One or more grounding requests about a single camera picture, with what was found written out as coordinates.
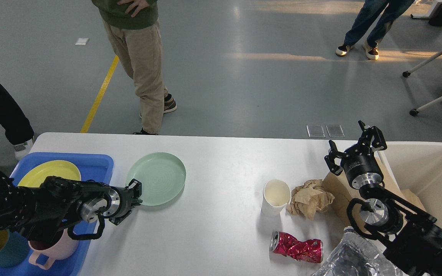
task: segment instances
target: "green plate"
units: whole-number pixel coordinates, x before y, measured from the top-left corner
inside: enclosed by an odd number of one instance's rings
[[[142,204],[156,206],[174,199],[185,184],[185,166],[169,153],[156,152],[137,160],[127,179],[142,183]]]

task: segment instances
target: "pink mug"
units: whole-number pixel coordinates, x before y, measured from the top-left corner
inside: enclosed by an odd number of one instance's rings
[[[68,234],[67,229],[58,232],[51,243],[42,243],[40,241],[29,241],[28,245],[33,249],[32,255],[28,262],[36,265],[41,269],[48,270],[54,264],[55,260],[63,260],[71,256],[76,248],[78,248],[78,241],[72,240]],[[40,254],[49,257],[44,265],[37,263],[37,258]]]

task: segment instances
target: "white paper cup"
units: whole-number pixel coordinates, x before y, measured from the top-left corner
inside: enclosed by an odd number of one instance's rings
[[[274,217],[291,200],[291,190],[288,185],[281,180],[270,180],[264,186],[264,199],[262,202],[262,212],[265,215]]]

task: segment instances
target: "shoe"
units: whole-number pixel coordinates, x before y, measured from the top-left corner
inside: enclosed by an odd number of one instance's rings
[[[177,102],[173,99],[171,94],[165,97],[165,108],[163,109],[163,114],[174,112],[177,110]]]
[[[376,61],[379,58],[378,48],[370,47],[367,41],[363,43],[363,49],[366,52],[366,56],[368,57],[368,59]]]
[[[337,56],[345,56],[352,48],[354,48],[354,45],[347,45],[343,43],[337,49],[335,50],[335,54]]]
[[[30,149],[32,149],[32,147],[33,138],[24,143],[14,145],[13,148],[15,149],[15,158],[20,161],[24,156],[30,153]]]
[[[139,131],[139,132],[133,132],[132,134],[134,134],[134,135],[158,135],[158,133],[153,134],[153,133],[146,132],[146,131],[144,131],[144,129],[141,129],[141,131]]]

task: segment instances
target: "yellow plate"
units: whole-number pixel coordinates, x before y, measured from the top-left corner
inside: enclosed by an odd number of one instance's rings
[[[47,176],[59,176],[70,180],[81,180],[79,169],[65,160],[48,161],[29,171],[18,183],[18,186],[40,187]]]

